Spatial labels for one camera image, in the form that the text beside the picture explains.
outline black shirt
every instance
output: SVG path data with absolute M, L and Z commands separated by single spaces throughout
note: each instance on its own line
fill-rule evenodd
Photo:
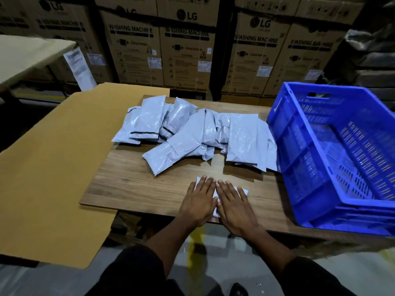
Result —
M 354 295 L 335 276 L 304 257 L 285 267 L 279 283 L 285 296 Z M 137 245 L 123 250 L 86 295 L 179 295 L 173 289 L 156 253 Z

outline blue plastic crate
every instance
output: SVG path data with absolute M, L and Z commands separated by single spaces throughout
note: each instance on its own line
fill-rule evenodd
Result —
M 395 236 L 395 117 L 375 95 L 285 82 L 267 122 L 299 225 Z

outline barcode sticker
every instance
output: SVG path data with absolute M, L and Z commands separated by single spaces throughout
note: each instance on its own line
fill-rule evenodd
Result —
M 323 71 L 320 71 L 318 69 L 310 69 L 305 77 L 305 80 L 316 81 L 321 74 L 323 74 Z
M 256 73 L 257 77 L 269 77 L 273 66 L 260 66 L 258 72 Z
M 102 54 L 88 53 L 88 59 L 92 65 L 106 66 L 106 61 L 104 60 L 104 56 Z
M 97 86 L 80 48 L 73 49 L 63 54 L 63 57 L 70 66 L 81 91 L 92 90 Z
M 210 61 L 199 61 L 198 65 L 197 65 L 197 71 L 210 73 L 211 72 L 211 62 Z
M 162 59 L 148 57 L 148 66 L 150 69 L 162 69 Z

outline gray concrete floor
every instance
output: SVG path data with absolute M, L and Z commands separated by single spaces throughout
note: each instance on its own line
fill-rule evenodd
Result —
M 218 224 L 207 224 L 192 233 L 180 248 L 169 278 L 177 281 L 185 295 L 227 296 L 235 282 L 250 295 L 283 295 L 274 275 L 251 247 L 228 236 Z M 35 269 L 0 265 L 0 295 L 84 295 L 121 250 L 102 247 L 83 270 L 52 264 Z M 342 254 L 316 262 L 359 296 L 392 296 L 395 290 L 395 249 Z

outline pile of packages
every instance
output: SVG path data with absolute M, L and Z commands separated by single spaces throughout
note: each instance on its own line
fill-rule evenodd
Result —
M 277 146 L 266 122 L 258 114 L 217 113 L 176 98 L 174 105 L 165 96 L 144 99 L 141 106 L 128 109 L 124 124 L 113 142 L 140 144 L 159 142 L 143 154 L 154 175 L 184 157 L 214 157 L 215 148 L 227 161 L 247 164 L 262 171 L 277 171 Z

